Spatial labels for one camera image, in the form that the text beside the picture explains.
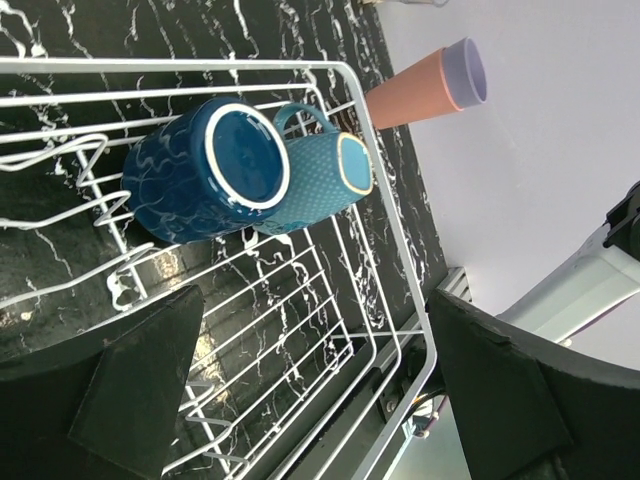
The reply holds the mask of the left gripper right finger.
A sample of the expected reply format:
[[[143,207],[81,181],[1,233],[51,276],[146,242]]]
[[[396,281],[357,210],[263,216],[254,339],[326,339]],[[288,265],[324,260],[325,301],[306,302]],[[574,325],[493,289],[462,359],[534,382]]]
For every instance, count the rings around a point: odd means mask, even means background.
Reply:
[[[474,479],[636,479],[639,373],[435,291],[428,314]]]

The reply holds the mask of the pink plastic cup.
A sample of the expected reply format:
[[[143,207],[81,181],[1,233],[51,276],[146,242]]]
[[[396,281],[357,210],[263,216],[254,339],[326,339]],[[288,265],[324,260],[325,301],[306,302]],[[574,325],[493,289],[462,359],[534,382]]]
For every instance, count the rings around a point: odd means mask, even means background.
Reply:
[[[378,130],[461,112],[450,92],[443,64],[444,48],[406,68],[365,95]]]

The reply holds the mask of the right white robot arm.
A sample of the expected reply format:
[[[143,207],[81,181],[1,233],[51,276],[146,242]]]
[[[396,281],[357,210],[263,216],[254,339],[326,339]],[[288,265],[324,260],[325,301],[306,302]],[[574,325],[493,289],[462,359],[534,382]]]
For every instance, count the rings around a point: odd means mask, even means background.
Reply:
[[[639,186],[606,215],[581,247],[498,315],[561,343],[639,293]]]

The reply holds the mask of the lavender plastic cup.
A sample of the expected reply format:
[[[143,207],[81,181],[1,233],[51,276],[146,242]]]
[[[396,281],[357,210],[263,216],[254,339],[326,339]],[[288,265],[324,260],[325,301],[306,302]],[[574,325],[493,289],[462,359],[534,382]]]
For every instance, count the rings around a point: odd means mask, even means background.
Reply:
[[[487,80],[475,42],[466,37],[442,52],[444,78],[455,105],[466,109],[487,99]]]

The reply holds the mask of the dark blue ceramic mug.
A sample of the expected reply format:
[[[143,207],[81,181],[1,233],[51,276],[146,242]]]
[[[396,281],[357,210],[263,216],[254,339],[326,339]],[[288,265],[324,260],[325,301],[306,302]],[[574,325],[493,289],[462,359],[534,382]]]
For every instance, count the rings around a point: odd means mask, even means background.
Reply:
[[[280,209],[290,174],[274,124],[245,101],[217,97],[136,143],[121,187],[145,230],[188,244],[269,218]]]

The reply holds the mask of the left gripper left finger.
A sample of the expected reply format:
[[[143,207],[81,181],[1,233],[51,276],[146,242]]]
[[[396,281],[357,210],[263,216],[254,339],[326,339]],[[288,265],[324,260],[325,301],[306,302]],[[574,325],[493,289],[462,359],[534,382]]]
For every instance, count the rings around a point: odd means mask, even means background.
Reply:
[[[160,478],[203,311],[183,287],[2,362],[2,478]]]

